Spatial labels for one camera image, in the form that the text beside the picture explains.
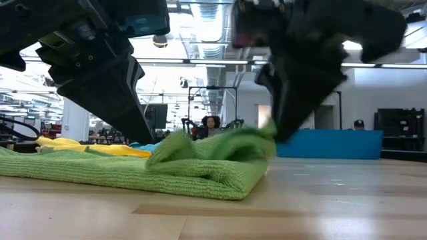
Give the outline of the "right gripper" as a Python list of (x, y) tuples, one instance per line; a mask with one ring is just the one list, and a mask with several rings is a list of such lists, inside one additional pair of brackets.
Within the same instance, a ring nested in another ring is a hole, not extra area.
[[(401, 12), (367, 0), (235, 0), (232, 7), (233, 47), (270, 48), (255, 83), (271, 95), (278, 142), (347, 79), (341, 64), (348, 54), (340, 43), (322, 45), (327, 39), (360, 44), (361, 62), (370, 63), (397, 51), (406, 29)], [(280, 40), (287, 45), (274, 45)]]

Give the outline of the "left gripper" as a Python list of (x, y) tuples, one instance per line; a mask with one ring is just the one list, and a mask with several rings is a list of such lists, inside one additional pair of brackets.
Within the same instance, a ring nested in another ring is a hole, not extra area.
[(20, 52), (34, 43), (58, 94), (131, 140), (153, 141), (132, 95), (133, 47), (102, 0), (0, 1), (0, 67), (23, 72)]

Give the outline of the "yellow microfiber towel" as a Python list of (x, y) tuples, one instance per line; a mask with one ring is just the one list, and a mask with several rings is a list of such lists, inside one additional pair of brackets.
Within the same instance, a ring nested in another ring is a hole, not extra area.
[(53, 150), (74, 150), (74, 151), (85, 151), (86, 149), (107, 153), (110, 155), (121, 155), (121, 156), (131, 156), (131, 157), (142, 157), (149, 158), (151, 156), (150, 151), (139, 150), (131, 148), (127, 145), (101, 145), (101, 144), (82, 144), (73, 139), (67, 138), (56, 138), (49, 139), (46, 137), (39, 137), (36, 141), (36, 144), (40, 148), (50, 147)]

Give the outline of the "green microfiber towel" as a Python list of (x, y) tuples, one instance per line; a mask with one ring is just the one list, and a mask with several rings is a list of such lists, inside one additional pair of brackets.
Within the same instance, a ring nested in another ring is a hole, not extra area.
[(230, 129), (193, 141), (172, 133), (142, 157), (92, 149), (18, 153), (0, 147), (0, 175), (153, 191), (208, 199), (247, 197), (276, 155), (276, 126)]

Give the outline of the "blue microfiber towel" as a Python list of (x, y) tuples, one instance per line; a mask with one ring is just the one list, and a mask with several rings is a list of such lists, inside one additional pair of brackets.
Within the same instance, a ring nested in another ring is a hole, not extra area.
[(161, 144), (161, 142), (142, 145), (138, 142), (133, 142), (133, 143), (129, 144), (129, 147), (131, 147), (133, 149), (140, 150), (140, 151), (154, 152), (155, 148), (158, 147), (160, 144)]

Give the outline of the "white pillar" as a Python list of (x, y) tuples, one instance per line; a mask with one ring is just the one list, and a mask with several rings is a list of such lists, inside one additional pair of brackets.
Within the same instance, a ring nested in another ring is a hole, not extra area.
[(61, 137), (76, 141), (89, 139), (89, 112), (68, 98), (63, 98)]

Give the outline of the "black background monitor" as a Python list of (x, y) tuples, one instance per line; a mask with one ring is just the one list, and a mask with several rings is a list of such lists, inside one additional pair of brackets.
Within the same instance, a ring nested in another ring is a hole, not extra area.
[(165, 129), (167, 123), (167, 104), (143, 104), (143, 113), (149, 130)]

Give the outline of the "blue plastic bin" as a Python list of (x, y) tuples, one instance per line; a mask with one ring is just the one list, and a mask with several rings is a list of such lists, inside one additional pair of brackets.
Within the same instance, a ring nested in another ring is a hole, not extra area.
[(302, 129), (277, 143), (278, 157), (308, 159), (379, 159), (384, 134), (373, 130)]

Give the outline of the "long light bar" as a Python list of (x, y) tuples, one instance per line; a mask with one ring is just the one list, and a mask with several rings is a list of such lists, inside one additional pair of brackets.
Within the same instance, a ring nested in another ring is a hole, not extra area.
[[(135, 58), (135, 57), (124, 57), (123, 59), (134, 59), (142, 65), (251, 65), (251, 66), (261, 66), (269, 63), (269, 61), (260, 61), (260, 60), (226, 60), (226, 59), (150, 59), (150, 58)], [(81, 64), (89, 63), (93, 61), (93, 58), (90, 57), (88, 60), (73, 60), (66, 57), (52, 58), (52, 59), (43, 59), (40, 57), (33, 56), (24, 56), (23, 60), (25, 62), (44, 62), (46, 64), (55, 63), (60, 65), (69, 65), (74, 64), (77, 67), (80, 67)], [(409, 63), (342, 63), (342, 67), (345, 68), (372, 68), (372, 69), (415, 69), (415, 70), (427, 70), (427, 64), (409, 64)]]

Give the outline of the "black shelf unit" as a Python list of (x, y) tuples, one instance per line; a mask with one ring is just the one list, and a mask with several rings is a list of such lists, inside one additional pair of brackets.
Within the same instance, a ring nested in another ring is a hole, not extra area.
[(382, 148), (397, 151), (423, 151), (425, 109), (378, 109), (374, 129), (383, 131)]

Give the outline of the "black metal rig frame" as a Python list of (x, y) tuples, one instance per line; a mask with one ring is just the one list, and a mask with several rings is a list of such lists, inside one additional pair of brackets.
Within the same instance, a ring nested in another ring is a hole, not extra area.
[(335, 91), (338, 95), (338, 117), (339, 117), (339, 129), (343, 129), (342, 125), (342, 92), (341, 91)]

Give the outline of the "silver air duct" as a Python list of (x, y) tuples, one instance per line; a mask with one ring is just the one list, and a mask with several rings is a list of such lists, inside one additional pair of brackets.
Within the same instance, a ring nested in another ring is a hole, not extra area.
[[(195, 38), (200, 59), (222, 59), (225, 55), (224, 25), (226, 6), (215, 3), (190, 5), (195, 20)], [(225, 85), (221, 67), (206, 67), (207, 86)], [(222, 108), (223, 90), (208, 90), (209, 115), (219, 115)]]

